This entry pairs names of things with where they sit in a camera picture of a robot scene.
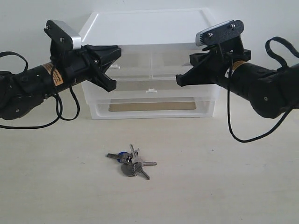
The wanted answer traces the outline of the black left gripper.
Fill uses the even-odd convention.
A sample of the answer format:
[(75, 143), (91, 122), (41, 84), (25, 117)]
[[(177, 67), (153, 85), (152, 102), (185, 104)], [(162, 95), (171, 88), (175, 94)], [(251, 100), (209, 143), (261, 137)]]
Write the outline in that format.
[(117, 45), (85, 45), (85, 49), (52, 50), (50, 71), (54, 85), (75, 85), (85, 80), (111, 92), (116, 89), (116, 80), (104, 72), (122, 55)]

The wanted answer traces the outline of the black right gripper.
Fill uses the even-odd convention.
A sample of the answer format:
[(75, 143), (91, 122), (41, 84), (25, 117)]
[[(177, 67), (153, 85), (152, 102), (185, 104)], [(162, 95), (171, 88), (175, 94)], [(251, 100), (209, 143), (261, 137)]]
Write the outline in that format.
[(227, 85), (228, 74), (232, 64), (237, 61), (249, 61), (251, 51), (245, 49), (238, 54), (234, 51), (225, 52), (222, 55), (216, 49), (208, 53), (195, 53), (189, 55), (192, 69), (185, 74), (177, 74), (176, 82), (179, 86), (217, 84)]

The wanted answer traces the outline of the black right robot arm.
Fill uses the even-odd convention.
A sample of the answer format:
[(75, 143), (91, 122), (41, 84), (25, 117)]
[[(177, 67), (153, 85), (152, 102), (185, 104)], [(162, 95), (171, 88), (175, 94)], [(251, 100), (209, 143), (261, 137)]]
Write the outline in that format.
[(299, 66), (271, 70), (249, 62), (250, 51), (191, 54), (192, 68), (176, 75), (179, 86), (216, 84), (250, 102), (264, 118), (274, 119), (299, 107)]

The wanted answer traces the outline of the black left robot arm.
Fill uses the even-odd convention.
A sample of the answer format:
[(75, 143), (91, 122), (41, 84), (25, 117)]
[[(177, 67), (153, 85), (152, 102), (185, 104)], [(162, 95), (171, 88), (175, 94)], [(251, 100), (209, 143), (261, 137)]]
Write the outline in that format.
[(76, 50), (51, 48), (50, 61), (19, 74), (0, 73), (0, 117), (14, 120), (28, 114), (47, 97), (89, 81), (106, 92), (116, 89), (107, 69), (122, 55), (115, 46), (85, 45)]

